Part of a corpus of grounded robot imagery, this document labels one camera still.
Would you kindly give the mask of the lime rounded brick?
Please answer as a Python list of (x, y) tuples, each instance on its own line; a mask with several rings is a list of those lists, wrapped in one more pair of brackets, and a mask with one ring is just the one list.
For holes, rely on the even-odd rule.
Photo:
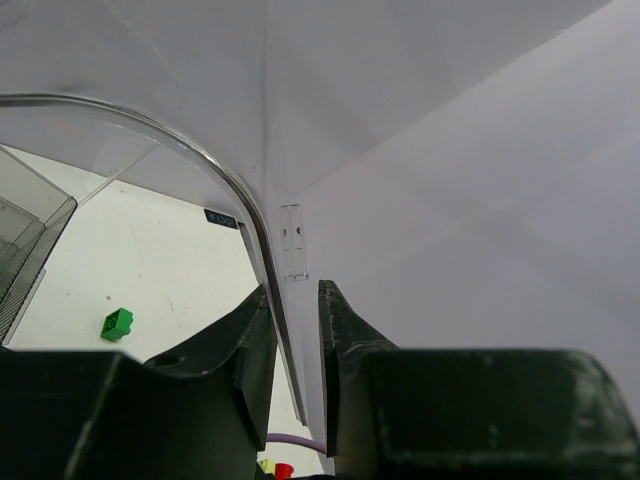
[(258, 466), (262, 474), (270, 478), (275, 478), (276, 463), (269, 459), (258, 461)]

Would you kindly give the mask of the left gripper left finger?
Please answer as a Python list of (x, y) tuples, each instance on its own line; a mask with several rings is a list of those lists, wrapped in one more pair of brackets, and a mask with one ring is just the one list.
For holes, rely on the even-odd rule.
[(5, 479), (250, 479), (266, 442), (276, 335), (256, 288), (139, 362), (118, 351), (1, 357)]

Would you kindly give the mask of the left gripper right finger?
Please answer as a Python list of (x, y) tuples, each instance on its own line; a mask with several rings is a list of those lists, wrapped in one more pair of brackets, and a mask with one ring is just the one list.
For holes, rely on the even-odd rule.
[(326, 449), (339, 479), (635, 479), (639, 432), (579, 350), (403, 349), (318, 285)]

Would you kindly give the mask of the clear plastic drawer cover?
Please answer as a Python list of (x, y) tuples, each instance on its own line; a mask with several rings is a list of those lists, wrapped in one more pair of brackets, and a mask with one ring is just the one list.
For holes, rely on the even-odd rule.
[(227, 194), (324, 425), (317, 284), (404, 347), (594, 355), (639, 408), (635, 1), (5, 1), (1, 140)]

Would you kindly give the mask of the small green cube brick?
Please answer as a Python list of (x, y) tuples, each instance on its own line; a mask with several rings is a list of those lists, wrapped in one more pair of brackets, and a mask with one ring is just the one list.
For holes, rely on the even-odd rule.
[(131, 333), (134, 315), (125, 308), (119, 308), (104, 319), (100, 337), (115, 343)]

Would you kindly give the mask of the red rounded brick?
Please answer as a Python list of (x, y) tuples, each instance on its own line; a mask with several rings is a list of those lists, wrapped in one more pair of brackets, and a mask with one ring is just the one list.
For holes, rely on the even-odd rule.
[(294, 468), (287, 463), (276, 463), (274, 468), (274, 477), (276, 480), (288, 480), (292, 477)]

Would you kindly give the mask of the right blue table label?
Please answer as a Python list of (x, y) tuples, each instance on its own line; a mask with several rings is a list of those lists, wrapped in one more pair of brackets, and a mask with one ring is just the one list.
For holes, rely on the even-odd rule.
[(218, 226), (223, 226), (225, 228), (234, 229), (234, 230), (238, 229), (237, 220), (232, 216), (229, 216), (220, 212), (216, 212), (213, 210), (209, 210), (209, 209), (204, 210), (204, 215), (206, 220), (209, 223), (212, 223)]

